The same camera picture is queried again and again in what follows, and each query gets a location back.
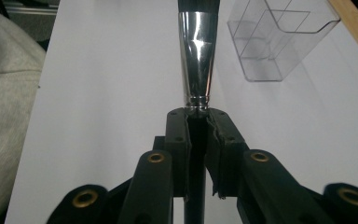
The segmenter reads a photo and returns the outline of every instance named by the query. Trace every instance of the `black clamp jaw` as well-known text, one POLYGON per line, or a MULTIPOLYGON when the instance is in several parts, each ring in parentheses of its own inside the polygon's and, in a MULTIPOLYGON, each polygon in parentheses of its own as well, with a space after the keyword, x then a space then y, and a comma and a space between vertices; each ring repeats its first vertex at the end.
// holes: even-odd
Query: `black clamp jaw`
POLYGON ((249 149, 227 113, 167 116, 165 136, 139 160, 133 178, 107 191, 86 185, 69 192, 48 224, 172 223, 172 199, 185 200, 185 223, 203 223, 205 167, 213 194, 237 197, 243 223, 358 223, 358 188, 331 184, 320 195, 299 185, 280 162, 249 149))

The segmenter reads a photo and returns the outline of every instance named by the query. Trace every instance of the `clear plastic container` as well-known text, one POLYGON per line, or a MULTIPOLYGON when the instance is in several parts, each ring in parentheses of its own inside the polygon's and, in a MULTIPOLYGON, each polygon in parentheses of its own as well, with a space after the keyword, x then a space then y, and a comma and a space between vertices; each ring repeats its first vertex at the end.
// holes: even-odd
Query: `clear plastic container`
POLYGON ((282 81, 339 22, 327 0, 237 0, 228 28, 249 81, 282 81))

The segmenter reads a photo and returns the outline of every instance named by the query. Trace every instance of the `white surface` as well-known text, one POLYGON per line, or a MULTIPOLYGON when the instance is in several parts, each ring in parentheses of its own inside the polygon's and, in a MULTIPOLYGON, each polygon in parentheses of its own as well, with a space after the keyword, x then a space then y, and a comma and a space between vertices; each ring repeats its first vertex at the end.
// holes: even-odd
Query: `white surface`
MULTIPOLYGON (((281 83, 241 73, 223 1, 212 106, 251 148, 304 186, 358 186, 358 46, 339 24, 281 83)), ((34 103, 8 224, 46 223, 71 189, 133 175, 166 114, 183 105, 176 1, 62 1, 34 103)), ((209 184, 207 195, 212 193, 209 184)), ((207 198, 205 223, 240 223, 235 200, 207 198)), ((175 223, 183 223, 180 199, 175 223)))

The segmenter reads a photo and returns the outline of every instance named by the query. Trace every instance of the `gray fabric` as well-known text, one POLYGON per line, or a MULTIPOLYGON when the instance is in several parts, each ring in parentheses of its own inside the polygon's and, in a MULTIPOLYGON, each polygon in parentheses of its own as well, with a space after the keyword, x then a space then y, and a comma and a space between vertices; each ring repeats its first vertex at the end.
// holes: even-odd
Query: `gray fabric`
POLYGON ((0 15, 0 213, 10 199, 45 54, 0 15))

